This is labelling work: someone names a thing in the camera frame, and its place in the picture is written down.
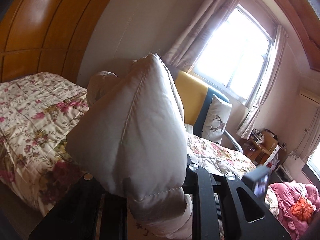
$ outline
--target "air conditioner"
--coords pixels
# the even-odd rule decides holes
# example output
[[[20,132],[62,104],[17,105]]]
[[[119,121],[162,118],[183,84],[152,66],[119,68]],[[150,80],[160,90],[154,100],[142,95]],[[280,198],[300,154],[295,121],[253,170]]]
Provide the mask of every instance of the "air conditioner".
[[[307,101],[309,104],[312,104],[316,107],[320,107],[320,96],[318,96],[308,90],[301,89],[300,90],[300,97],[304,101]]]

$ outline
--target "floral bedspread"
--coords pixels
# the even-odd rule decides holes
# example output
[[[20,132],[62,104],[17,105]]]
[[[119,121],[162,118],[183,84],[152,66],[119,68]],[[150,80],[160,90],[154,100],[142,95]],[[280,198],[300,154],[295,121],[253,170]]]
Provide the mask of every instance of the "floral bedspread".
[[[188,134],[188,146],[195,154],[199,165],[210,173],[220,172],[225,174],[231,171],[231,168],[232,172],[241,178],[244,174],[256,168],[250,159],[242,153],[219,146],[193,134]],[[265,202],[270,205],[270,212],[278,218],[278,200],[270,186],[268,186]]]
[[[42,215],[83,174],[64,150],[86,89],[46,72],[0,84],[0,180]]]

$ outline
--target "curtain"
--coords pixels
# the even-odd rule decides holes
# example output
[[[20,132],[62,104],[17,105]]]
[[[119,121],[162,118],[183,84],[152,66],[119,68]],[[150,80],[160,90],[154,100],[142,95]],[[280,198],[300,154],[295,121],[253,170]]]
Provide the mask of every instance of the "curtain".
[[[313,124],[311,124],[312,130],[310,131],[310,136],[303,148],[300,158],[307,163],[309,157],[313,154],[320,142],[320,109],[317,109],[316,117],[314,118]]]
[[[213,32],[224,23],[240,0],[204,0],[191,23],[162,60],[190,72]]]
[[[237,131],[237,135],[239,135],[241,138],[249,139],[249,136],[254,128],[254,123],[260,112],[260,108],[267,100],[269,93],[273,88],[276,76],[279,72],[280,60],[284,51],[286,39],[286,31],[282,26],[278,25],[276,38],[271,47],[267,67],[265,69],[265,73],[262,74],[263,78],[261,84],[258,88],[255,98],[252,99],[252,107],[248,115],[241,123],[241,126]]]

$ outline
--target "yellow and blue headboard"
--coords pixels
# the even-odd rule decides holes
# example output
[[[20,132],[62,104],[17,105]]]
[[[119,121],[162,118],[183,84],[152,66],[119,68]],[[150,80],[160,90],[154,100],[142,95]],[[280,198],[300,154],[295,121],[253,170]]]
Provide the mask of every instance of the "yellow and blue headboard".
[[[184,109],[184,122],[193,125],[193,134],[201,137],[204,121],[213,95],[229,103],[229,99],[202,80],[169,67]]]

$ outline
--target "deer print pillow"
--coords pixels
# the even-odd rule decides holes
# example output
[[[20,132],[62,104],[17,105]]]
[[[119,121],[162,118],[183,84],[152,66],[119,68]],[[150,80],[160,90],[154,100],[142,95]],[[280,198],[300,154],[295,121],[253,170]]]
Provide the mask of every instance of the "deer print pillow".
[[[220,144],[225,130],[232,104],[213,95],[207,117],[204,121],[201,137]]]

